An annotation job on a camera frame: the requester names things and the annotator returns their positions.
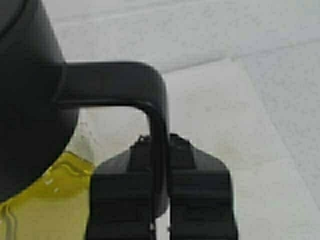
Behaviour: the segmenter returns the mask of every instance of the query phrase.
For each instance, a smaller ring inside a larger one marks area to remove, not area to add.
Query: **white tile floor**
[[[232,170],[241,239],[320,239],[318,0],[44,2],[67,60],[166,73],[172,130]],[[99,161],[148,129],[133,110],[82,117]]]

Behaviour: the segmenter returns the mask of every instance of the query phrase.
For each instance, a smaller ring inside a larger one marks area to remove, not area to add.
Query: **black bracket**
[[[130,106],[148,117],[150,136],[103,162],[91,178],[88,240],[155,239],[171,198],[171,239],[238,239],[226,166],[176,134],[169,136],[166,85],[135,62],[66,64],[61,108]]]

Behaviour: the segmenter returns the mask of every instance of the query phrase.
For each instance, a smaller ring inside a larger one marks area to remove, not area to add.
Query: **yellow liquid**
[[[83,240],[93,171],[64,152],[30,187],[0,203],[0,240]]]

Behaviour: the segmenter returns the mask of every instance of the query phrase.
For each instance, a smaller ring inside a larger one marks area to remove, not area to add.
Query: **kettle handle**
[[[62,109],[128,106],[143,111],[151,136],[154,208],[156,214],[166,211],[170,158],[167,90],[153,67],[140,62],[66,63],[53,102]]]

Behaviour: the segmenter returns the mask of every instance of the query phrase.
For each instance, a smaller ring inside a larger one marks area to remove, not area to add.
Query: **black plastic object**
[[[0,35],[14,24],[23,9],[24,2],[24,0],[0,1]]]
[[[171,240],[237,240],[230,172],[219,159],[170,135],[168,191]],[[151,141],[103,162],[90,189],[87,240],[155,239],[152,219]]]
[[[78,110],[51,101],[64,63],[39,0],[0,1],[0,202],[28,187],[57,159]]]
[[[147,162],[151,187],[150,221],[167,210],[166,163],[170,159],[167,90],[161,75],[154,68],[133,62],[69,63],[63,68],[54,102],[66,109],[129,106],[142,110],[148,117],[151,135],[150,159]],[[96,192],[104,188],[100,185]],[[95,194],[91,194],[91,199],[95,199]]]
[[[88,240],[155,240],[151,139],[102,163],[91,178]]]
[[[170,145],[170,239],[237,240],[227,167],[176,134]]]

